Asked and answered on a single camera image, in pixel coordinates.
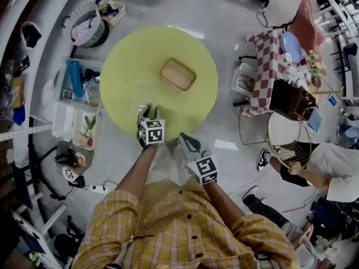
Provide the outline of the white pleated laundry basket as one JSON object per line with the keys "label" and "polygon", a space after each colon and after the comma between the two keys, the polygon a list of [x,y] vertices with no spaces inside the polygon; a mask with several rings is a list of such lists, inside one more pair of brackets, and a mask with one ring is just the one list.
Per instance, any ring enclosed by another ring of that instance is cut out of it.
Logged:
{"label": "white pleated laundry basket", "polygon": [[109,26],[102,19],[95,2],[86,2],[62,20],[66,42],[83,48],[102,45],[109,36]]}

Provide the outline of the black television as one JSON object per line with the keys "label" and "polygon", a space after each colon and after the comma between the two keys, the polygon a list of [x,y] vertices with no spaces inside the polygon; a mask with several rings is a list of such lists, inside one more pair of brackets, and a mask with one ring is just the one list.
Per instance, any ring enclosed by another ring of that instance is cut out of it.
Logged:
{"label": "black television", "polygon": [[15,164],[12,165],[13,179],[16,186],[16,197],[23,205],[32,208],[33,204],[29,195],[25,174],[25,172],[29,169],[30,165],[27,165],[23,168],[18,168]]}

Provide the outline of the black television stand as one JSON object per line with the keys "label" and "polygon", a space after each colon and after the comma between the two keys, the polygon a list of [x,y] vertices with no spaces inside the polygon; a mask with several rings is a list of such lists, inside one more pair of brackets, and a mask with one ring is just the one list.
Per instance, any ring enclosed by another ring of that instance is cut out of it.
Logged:
{"label": "black television stand", "polygon": [[35,131],[32,131],[28,135],[28,149],[29,149],[29,165],[31,170],[31,176],[36,180],[36,183],[42,183],[47,189],[50,191],[50,197],[57,201],[64,201],[65,196],[61,196],[57,193],[57,191],[52,187],[52,185],[47,181],[42,172],[42,161],[48,157],[52,152],[57,149],[57,146],[50,148],[43,156],[39,157],[35,146],[33,143],[33,134]]}

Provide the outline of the pink cushion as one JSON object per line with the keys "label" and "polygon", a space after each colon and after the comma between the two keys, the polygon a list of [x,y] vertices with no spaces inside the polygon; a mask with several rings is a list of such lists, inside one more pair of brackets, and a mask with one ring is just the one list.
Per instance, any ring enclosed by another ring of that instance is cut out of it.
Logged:
{"label": "pink cushion", "polygon": [[297,38],[301,48],[306,52],[318,50],[325,37],[314,22],[311,0],[301,1],[288,31]]}

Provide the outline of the white metal shelving unit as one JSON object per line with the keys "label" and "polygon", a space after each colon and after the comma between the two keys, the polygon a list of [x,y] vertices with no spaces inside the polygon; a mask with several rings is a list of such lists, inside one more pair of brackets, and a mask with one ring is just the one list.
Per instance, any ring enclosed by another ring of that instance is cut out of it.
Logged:
{"label": "white metal shelving unit", "polygon": [[30,65],[24,70],[25,121],[13,131],[0,133],[0,141],[34,133],[29,119],[51,122],[65,77],[65,60],[73,45],[62,34],[63,19],[87,2],[97,0],[37,0],[29,14],[29,21],[42,37],[34,49],[25,49]]}

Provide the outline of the person's beige trousers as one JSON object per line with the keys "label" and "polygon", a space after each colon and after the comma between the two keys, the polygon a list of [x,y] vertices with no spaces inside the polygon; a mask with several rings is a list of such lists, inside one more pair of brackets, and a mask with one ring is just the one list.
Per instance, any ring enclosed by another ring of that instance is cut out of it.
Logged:
{"label": "person's beige trousers", "polygon": [[177,140],[160,144],[151,163],[146,184],[170,180],[177,185],[184,185],[191,178],[185,165],[182,147]]}

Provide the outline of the light blue folder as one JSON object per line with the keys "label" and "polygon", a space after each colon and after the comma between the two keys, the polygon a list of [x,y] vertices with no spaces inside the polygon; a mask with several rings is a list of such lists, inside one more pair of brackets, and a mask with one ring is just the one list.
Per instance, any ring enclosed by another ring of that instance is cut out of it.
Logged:
{"label": "light blue folder", "polygon": [[322,120],[323,119],[322,119],[321,115],[319,114],[319,112],[316,109],[314,109],[310,118],[307,121],[307,129],[314,136],[316,136],[319,133]]}

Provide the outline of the tall blue box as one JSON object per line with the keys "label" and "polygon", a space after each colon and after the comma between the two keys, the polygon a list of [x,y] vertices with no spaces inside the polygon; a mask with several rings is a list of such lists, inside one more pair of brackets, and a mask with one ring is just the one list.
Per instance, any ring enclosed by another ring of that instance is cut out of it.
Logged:
{"label": "tall blue box", "polygon": [[84,88],[83,82],[81,80],[81,69],[79,62],[67,60],[66,67],[67,73],[70,76],[75,97],[81,99],[84,95]]}

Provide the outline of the round table with yellow cloth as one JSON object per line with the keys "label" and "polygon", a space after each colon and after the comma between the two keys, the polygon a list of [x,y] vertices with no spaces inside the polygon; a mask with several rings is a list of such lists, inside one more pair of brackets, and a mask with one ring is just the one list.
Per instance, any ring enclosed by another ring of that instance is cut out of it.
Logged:
{"label": "round table with yellow cloth", "polygon": [[[189,66],[197,79],[181,91],[159,77],[163,64],[175,58]],[[137,115],[128,100],[129,82],[150,80],[157,84],[159,109],[165,120],[165,140],[180,132],[193,132],[215,104],[218,91],[216,65],[205,45],[172,27],[137,30],[120,40],[106,57],[100,74],[100,96],[110,119],[123,131],[136,135]]]}

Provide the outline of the red white checkered tablecloth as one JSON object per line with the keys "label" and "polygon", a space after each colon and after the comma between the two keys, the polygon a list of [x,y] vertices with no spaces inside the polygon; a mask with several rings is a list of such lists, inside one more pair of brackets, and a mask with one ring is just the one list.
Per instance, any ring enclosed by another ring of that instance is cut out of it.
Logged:
{"label": "red white checkered tablecloth", "polygon": [[279,57],[283,54],[280,46],[281,36],[281,31],[272,30],[245,37],[247,43],[255,45],[257,60],[257,80],[250,96],[250,103],[240,107],[240,113],[245,116],[252,117],[270,112],[274,81],[282,78],[284,70],[279,64]]}

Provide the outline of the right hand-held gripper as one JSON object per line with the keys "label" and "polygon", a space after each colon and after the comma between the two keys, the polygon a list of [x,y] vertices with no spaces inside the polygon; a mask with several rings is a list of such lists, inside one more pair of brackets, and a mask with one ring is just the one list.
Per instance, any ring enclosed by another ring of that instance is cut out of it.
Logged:
{"label": "right hand-held gripper", "polygon": [[199,184],[216,182],[218,164],[216,157],[199,140],[185,133],[178,138],[186,161],[186,169]]}

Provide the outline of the white plastic box with clothes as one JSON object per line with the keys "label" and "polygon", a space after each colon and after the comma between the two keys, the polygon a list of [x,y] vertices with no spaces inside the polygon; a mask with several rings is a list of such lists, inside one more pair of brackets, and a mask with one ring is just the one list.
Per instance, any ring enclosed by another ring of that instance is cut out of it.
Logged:
{"label": "white plastic box with clothes", "polygon": [[115,27],[126,14],[126,5],[113,0],[101,0],[97,4],[98,11],[104,21]]}

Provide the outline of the black open box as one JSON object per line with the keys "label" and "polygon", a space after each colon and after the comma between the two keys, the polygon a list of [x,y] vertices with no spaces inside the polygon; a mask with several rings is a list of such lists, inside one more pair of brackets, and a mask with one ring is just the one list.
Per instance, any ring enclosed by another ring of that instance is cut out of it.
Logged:
{"label": "black open box", "polygon": [[274,81],[269,109],[289,120],[308,121],[314,109],[316,99],[303,87],[295,88],[285,80]]}

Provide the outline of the clear plastic storage bin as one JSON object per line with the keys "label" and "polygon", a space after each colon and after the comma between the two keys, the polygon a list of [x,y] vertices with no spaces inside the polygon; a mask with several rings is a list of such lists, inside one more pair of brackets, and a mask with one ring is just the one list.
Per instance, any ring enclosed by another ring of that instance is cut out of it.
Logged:
{"label": "clear plastic storage bin", "polygon": [[[66,70],[66,61],[79,62],[81,69],[81,80],[83,82],[84,95],[81,99],[75,97],[73,92],[70,76]],[[86,104],[88,106],[97,107],[100,100],[100,74],[102,71],[102,63],[98,61],[89,61],[76,58],[67,58],[65,60],[65,67],[61,71],[61,87],[59,92],[59,99],[71,103]]]}

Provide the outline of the person's right forearm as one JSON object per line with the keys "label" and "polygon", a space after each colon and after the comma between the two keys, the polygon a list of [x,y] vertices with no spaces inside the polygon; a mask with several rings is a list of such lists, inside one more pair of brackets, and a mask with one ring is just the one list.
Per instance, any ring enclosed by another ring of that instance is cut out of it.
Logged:
{"label": "person's right forearm", "polygon": [[225,225],[232,229],[233,224],[245,216],[245,213],[232,201],[217,182],[203,185],[212,205],[218,211]]}

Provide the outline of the white power strip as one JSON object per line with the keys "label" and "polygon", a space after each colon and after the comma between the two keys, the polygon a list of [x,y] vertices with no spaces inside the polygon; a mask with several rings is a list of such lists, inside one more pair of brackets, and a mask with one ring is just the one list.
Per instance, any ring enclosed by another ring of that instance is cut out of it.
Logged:
{"label": "white power strip", "polygon": [[89,185],[89,190],[91,192],[104,194],[105,196],[108,194],[108,188],[102,185]]}

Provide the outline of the white bag with black contents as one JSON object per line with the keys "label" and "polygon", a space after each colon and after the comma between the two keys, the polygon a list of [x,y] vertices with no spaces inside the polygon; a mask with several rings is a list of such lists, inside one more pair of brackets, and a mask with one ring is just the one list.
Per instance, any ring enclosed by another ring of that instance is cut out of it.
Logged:
{"label": "white bag with black contents", "polygon": [[22,48],[30,50],[36,47],[38,41],[42,38],[38,26],[30,21],[25,21],[21,25],[20,38],[22,42]]}

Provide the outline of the tan rectangular tray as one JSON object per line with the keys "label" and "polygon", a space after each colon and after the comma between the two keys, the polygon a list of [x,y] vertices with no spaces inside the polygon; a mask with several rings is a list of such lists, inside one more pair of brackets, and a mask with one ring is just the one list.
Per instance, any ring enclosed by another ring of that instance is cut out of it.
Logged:
{"label": "tan rectangular tray", "polygon": [[197,79],[195,71],[175,58],[169,58],[160,69],[159,77],[181,91],[188,91]]}

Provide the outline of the person's left forearm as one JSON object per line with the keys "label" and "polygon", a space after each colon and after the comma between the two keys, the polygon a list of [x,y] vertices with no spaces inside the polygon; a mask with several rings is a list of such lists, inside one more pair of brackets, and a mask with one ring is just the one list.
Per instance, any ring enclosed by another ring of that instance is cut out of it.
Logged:
{"label": "person's left forearm", "polygon": [[150,145],[145,148],[125,177],[120,181],[116,190],[129,192],[140,199],[157,149],[158,145]]}

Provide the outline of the white perforated basket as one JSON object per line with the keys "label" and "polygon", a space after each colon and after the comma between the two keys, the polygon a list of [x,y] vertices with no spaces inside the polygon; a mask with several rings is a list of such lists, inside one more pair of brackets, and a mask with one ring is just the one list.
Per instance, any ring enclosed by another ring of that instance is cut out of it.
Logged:
{"label": "white perforated basket", "polygon": [[54,137],[69,142],[72,138],[72,121],[74,115],[72,106],[57,103],[53,117],[52,134]]}

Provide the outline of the small grey stool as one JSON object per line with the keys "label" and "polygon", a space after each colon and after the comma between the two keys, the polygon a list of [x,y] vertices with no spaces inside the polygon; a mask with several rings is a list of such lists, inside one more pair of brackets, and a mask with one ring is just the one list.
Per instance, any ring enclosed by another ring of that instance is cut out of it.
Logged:
{"label": "small grey stool", "polygon": [[57,173],[62,175],[62,167],[65,166],[81,176],[90,168],[94,151],[84,150],[72,142],[60,141],[57,145],[55,163]]}

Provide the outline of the small black box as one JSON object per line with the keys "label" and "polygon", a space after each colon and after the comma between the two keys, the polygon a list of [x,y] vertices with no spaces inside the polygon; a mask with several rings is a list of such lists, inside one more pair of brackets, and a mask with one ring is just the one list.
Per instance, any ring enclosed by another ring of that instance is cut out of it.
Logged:
{"label": "small black box", "polygon": [[68,185],[76,188],[84,188],[85,187],[85,178],[81,175],[74,181],[68,181]]}

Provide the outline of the yellow plaid shirt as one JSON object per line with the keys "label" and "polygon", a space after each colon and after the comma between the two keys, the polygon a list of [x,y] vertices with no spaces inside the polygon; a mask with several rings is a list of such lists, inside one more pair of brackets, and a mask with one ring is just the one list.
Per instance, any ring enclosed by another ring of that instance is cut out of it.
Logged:
{"label": "yellow plaid shirt", "polygon": [[227,226],[193,179],[115,190],[97,204],[72,269],[300,269],[284,232],[260,215]]}

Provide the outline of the light blue plate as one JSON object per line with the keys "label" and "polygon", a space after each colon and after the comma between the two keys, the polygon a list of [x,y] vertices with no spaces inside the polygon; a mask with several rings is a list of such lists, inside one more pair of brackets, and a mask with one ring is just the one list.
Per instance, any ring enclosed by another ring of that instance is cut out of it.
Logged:
{"label": "light blue plate", "polygon": [[302,48],[296,36],[286,31],[282,34],[280,42],[282,51],[292,56],[293,63],[300,63],[302,59]]}

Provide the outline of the clear bin with tools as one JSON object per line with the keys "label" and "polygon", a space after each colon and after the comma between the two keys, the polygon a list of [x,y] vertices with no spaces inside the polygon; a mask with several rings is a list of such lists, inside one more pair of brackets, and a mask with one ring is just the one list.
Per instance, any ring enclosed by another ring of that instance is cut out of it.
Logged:
{"label": "clear bin with tools", "polygon": [[73,120],[72,143],[92,151],[98,139],[97,128],[100,121],[99,114],[77,110]]}

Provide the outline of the white desk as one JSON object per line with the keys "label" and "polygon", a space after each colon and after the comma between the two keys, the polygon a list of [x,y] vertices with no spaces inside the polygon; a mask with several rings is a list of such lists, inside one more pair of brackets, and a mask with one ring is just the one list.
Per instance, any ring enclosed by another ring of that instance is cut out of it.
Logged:
{"label": "white desk", "polygon": [[21,217],[17,212],[12,213],[13,219],[21,230],[24,241],[32,252],[40,254],[40,260],[47,269],[64,269],[63,262],[55,257],[50,247],[50,241],[46,241],[44,235],[64,213],[66,208],[67,205],[62,204],[39,230]]}

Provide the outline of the cardboard box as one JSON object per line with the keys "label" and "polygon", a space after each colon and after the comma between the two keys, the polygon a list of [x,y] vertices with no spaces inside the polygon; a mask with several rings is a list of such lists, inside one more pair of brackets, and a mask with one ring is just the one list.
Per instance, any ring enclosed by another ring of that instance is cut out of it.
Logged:
{"label": "cardboard box", "polygon": [[12,87],[12,109],[20,108],[24,104],[25,80],[22,77],[16,77],[13,80]]}

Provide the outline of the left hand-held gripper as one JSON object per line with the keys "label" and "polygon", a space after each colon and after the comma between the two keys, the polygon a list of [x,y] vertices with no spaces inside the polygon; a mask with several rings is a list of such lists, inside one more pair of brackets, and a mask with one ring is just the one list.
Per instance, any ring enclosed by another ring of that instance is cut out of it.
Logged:
{"label": "left hand-held gripper", "polygon": [[164,142],[165,120],[160,119],[160,109],[157,106],[154,110],[154,119],[149,119],[151,105],[144,106],[139,112],[137,124],[137,139],[143,149],[150,145]]}

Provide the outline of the bouquet of pale flowers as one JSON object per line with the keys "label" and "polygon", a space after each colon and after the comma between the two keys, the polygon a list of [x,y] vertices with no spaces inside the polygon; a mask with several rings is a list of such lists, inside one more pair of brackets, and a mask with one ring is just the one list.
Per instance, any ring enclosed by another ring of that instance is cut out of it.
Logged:
{"label": "bouquet of pale flowers", "polygon": [[323,62],[321,55],[318,52],[314,50],[309,50],[308,52],[306,52],[305,62],[309,68],[312,77],[326,75],[326,66]]}

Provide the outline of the red white tape roll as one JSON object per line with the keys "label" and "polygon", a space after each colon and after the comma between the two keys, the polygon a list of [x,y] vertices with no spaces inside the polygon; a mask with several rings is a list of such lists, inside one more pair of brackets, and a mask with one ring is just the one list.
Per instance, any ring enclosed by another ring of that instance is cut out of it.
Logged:
{"label": "red white tape roll", "polygon": [[74,182],[79,177],[79,175],[65,166],[62,167],[62,175],[68,182]]}

